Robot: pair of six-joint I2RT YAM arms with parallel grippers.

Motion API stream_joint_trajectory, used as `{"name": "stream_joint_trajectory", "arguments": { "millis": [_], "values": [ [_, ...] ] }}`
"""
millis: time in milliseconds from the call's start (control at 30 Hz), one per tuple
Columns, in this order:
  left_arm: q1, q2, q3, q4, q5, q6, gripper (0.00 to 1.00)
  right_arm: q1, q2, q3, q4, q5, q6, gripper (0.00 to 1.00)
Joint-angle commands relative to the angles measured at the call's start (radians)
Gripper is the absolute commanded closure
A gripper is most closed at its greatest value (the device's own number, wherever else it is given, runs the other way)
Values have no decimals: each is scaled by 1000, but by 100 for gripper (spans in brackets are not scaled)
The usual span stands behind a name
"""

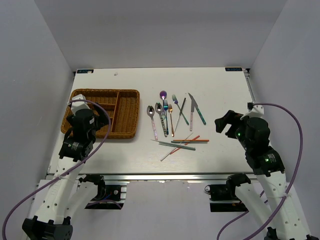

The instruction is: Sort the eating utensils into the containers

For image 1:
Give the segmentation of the knife with green handle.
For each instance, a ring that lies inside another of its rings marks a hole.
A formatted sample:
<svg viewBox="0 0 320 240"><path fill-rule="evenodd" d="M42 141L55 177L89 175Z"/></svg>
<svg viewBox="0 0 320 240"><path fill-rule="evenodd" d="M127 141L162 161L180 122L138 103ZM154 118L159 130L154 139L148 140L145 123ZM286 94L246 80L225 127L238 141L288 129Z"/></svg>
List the knife with green handle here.
<svg viewBox="0 0 320 240"><path fill-rule="evenodd" d="M203 115L202 115L202 113L201 113L201 111L200 111L199 107L198 107L198 106L196 106L196 107L195 107L195 109L196 109L196 111L197 111L197 113L198 113L198 115L199 115L199 117L200 117L200 119L201 119L201 121L202 121L203 125L206 125L206 124L207 124L207 123L206 123L206 120L205 120L205 118L203 117Z"/></svg>

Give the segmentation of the knife with pink handle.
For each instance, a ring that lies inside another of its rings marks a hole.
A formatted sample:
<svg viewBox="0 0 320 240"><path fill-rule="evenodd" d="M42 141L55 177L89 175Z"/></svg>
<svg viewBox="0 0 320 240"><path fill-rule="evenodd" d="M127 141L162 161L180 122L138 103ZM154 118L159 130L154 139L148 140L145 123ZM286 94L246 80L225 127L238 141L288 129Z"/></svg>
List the knife with pink handle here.
<svg viewBox="0 0 320 240"><path fill-rule="evenodd" d="M189 130L192 131L193 130L194 111L198 105L197 105L197 102L195 101L194 97L190 93L188 93L188 95L191 100Z"/></svg>

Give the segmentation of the copper metal fork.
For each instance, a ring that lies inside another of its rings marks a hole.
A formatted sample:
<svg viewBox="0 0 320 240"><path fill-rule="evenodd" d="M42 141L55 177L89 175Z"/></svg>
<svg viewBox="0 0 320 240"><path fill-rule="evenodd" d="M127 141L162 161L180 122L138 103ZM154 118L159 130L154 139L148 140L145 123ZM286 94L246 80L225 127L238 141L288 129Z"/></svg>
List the copper metal fork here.
<svg viewBox="0 0 320 240"><path fill-rule="evenodd" d="M170 116L171 136L174 137L175 132L174 132L174 125L173 125L173 118L172 118L173 107L171 104L168 105L168 111L169 111L169 116Z"/></svg>

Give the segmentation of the blue metal fork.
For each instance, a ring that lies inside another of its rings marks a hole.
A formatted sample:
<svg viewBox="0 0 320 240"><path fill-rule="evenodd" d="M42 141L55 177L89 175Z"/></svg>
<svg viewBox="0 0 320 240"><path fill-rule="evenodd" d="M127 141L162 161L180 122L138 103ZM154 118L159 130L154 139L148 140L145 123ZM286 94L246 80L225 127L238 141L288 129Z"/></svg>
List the blue metal fork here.
<svg viewBox="0 0 320 240"><path fill-rule="evenodd" d="M165 121L166 121L166 134L169 135L168 114L167 114L169 106L168 106L168 101L167 100L164 100L163 108L164 108Z"/></svg>

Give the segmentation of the silver spoon pink handle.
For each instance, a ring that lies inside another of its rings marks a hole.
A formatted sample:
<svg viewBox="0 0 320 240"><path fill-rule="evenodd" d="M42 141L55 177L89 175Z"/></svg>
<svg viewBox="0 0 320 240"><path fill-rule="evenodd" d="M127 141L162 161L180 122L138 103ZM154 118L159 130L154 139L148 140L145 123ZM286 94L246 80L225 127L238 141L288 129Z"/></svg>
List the silver spoon pink handle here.
<svg viewBox="0 0 320 240"><path fill-rule="evenodd" d="M155 110L154 108L149 105L147 107L147 115L150 117L151 119L151 124L152 124L152 130L153 130L153 135L154 135L154 139L157 141L158 140L158 134L157 134L157 131L156 131L156 125L155 125L155 121L154 121L154 114L155 114Z"/></svg>

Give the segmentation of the purple bowl spoon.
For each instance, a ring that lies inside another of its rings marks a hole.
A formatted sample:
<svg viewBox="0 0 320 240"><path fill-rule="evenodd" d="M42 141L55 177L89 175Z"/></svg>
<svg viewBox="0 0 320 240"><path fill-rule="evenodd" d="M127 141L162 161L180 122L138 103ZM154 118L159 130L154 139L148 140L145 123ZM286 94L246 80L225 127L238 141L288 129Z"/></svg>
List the purple bowl spoon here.
<svg viewBox="0 0 320 240"><path fill-rule="evenodd" d="M159 96L160 98L162 99L162 104L164 105L165 104L165 99L167 97L167 92L165 90L162 90L160 93L159 93Z"/></svg>

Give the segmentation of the silver spoon patterned handle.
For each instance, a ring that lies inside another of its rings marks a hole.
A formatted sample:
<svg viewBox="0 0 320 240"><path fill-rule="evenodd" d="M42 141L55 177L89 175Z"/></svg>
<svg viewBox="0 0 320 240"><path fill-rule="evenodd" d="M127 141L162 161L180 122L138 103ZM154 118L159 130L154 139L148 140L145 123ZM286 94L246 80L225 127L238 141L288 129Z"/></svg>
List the silver spoon patterned handle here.
<svg viewBox="0 0 320 240"><path fill-rule="evenodd" d="M163 134L164 134L165 137L167 137L168 136L167 128L166 128L165 123L164 123L164 109L163 109L163 106L161 105L160 102L157 102L155 104L155 111L159 115L161 126L162 126L162 130L163 130Z"/></svg>

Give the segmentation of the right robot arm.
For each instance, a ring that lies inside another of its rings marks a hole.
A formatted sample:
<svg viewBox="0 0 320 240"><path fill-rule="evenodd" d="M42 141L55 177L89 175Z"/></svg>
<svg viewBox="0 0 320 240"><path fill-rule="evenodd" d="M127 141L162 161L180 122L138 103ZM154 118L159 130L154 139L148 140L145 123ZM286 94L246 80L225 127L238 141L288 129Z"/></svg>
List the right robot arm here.
<svg viewBox="0 0 320 240"><path fill-rule="evenodd" d="M290 184L283 161L270 146L267 121L259 115L229 110L214 123L217 133L230 125L225 134L238 140L244 148L245 159L266 197L266 201L261 199L244 173L231 175L227 179L226 195L233 200L239 199L260 226L248 239L263 233L266 240L314 240L315 236L304 226L289 193Z"/></svg>

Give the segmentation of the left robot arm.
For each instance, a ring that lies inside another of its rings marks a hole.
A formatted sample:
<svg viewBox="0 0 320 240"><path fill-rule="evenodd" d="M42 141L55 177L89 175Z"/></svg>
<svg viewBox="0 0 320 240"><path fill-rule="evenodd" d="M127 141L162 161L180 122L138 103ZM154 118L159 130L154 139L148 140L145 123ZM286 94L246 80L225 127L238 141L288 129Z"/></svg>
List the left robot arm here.
<svg viewBox="0 0 320 240"><path fill-rule="evenodd" d="M77 214L92 199L105 196L103 176L88 174L80 178L80 188L71 193L78 175L96 149L96 132L110 123L107 112L99 105L90 109L86 104L71 109L67 117L71 125L66 132L52 183L34 217L26 218L22 230L31 240L69 240Z"/></svg>

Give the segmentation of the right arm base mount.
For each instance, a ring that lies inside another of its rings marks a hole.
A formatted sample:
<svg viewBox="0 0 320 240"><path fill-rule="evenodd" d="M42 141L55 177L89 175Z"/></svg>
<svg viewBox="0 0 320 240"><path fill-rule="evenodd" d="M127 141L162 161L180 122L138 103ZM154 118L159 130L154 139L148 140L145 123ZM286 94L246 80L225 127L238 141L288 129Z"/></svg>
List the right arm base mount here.
<svg viewBox="0 0 320 240"><path fill-rule="evenodd" d="M247 208L236 196L236 187L251 184L251 180L244 173L230 175L224 184L209 184L204 192L209 195L211 213L240 213Z"/></svg>

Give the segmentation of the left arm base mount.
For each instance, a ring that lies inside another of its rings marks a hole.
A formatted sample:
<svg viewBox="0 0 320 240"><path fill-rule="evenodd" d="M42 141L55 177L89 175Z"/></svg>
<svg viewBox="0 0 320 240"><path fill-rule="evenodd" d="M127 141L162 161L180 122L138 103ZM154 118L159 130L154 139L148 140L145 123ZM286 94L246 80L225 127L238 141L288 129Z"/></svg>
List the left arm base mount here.
<svg viewBox="0 0 320 240"><path fill-rule="evenodd" d="M96 195L89 201L85 209L93 210L120 210L124 206L127 194L127 186L121 183L106 181L102 175L88 174L81 176L80 184L91 182L95 185Z"/></svg>

